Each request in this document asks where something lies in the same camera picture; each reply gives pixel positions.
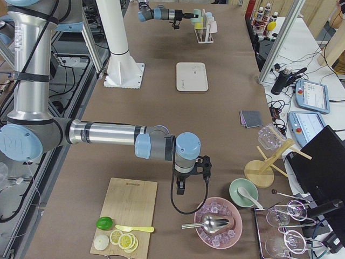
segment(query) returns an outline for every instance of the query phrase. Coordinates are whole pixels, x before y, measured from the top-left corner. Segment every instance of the spoon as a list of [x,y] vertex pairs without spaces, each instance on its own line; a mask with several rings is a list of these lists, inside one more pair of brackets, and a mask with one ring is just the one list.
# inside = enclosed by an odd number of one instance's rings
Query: spoon
[[251,200],[259,209],[264,209],[263,206],[256,199],[254,199],[244,187],[239,186],[237,188],[237,192],[244,198]]
[[212,213],[205,213],[200,223],[190,223],[190,224],[182,224],[181,228],[197,228],[203,227],[205,232],[209,235],[215,235],[221,229],[225,227],[234,226],[234,219],[231,216],[218,216]]
[[137,231],[152,233],[153,231],[155,231],[154,227],[129,227],[129,226],[115,225],[115,228],[124,232],[131,232],[132,230],[137,230]]

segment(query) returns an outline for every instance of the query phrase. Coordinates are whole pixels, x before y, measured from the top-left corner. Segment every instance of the black bottle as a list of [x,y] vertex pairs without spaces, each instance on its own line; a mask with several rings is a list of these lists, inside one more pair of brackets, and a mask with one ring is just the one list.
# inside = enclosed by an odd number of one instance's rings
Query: black bottle
[[291,76],[291,71],[292,67],[288,66],[283,71],[279,72],[279,76],[271,89],[271,93],[275,94],[276,96],[281,93]]

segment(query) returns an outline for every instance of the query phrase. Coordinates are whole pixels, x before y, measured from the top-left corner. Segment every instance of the pink bowl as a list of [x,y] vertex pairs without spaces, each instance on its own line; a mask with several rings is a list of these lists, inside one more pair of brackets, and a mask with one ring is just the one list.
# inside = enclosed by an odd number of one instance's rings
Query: pink bowl
[[[215,203],[217,203],[218,209],[214,211],[208,211],[208,207],[213,207],[215,209]],[[234,244],[237,243],[237,241],[240,239],[242,234],[242,218],[240,213],[238,212],[237,208],[228,200],[223,199],[221,197],[211,197],[208,198],[203,206],[198,212],[194,214],[194,222],[199,223],[201,221],[201,217],[205,213],[214,213],[217,215],[227,215],[231,214],[231,216],[234,219],[234,228],[232,228],[233,231],[231,231],[230,235],[231,238],[223,237],[222,241],[219,239],[220,235],[225,235],[225,233],[228,233],[230,230],[230,227],[224,228],[224,230],[220,230],[220,233],[216,236],[209,236],[205,233],[203,228],[196,228],[196,232],[198,233],[198,236],[200,239],[207,244],[209,247],[216,248],[216,249],[226,249],[229,247],[232,247]]]

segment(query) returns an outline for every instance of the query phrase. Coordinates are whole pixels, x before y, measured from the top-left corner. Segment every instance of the green lime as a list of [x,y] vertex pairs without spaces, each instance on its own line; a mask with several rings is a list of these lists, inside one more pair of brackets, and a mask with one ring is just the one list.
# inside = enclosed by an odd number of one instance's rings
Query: green lime
[[111,217],[100,217],[96,222],[96,226],[102,230],[109,230],[113,226],[113,220]]

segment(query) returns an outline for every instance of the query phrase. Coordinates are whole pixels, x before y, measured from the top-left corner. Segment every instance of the brown table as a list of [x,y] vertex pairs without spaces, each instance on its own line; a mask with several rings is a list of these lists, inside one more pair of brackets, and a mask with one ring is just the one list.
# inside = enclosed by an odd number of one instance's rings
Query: brown table
[[[231,5],[165,4],[185,12],[194,8],[212,11],[218,25],[213,44],[197,43],[192,25],[182,21],[173,30],[168,21],[137,19],[137,4],[130,3],[125,25],[131,55],[146,64],[140,90],[105,88],[100,81],[83,120],[165,125],[179,135],[190,131],[202,142],[202,155],[213,164],[209,197],[229,197],[229,184],[244,177],[244,166],[261,159],[256,150],[258,128],[240,125],[240,110],[258,110],[264,123],[271,118],[242,13]],[[203,62],[209,90],[181,93],[176,90],[176,63]],[[148,258],[259,258],[251,209],[239,208],[243,233],[227,250],[206,246],[195,230],[180,230],[192,215],[181,215],[170,204],[171,163],[139,159],[133,146],[78,144],[72,146],[46,206],[26,258],[101,258],[89,253],[111,177],[158,182]],[[289,192],[284,176],[276,173],[274,188]],[[264,206],[280,200],[270,188],[259,190]],[[187,179],[183,210],[194,209],[204,196],[200,176]]]

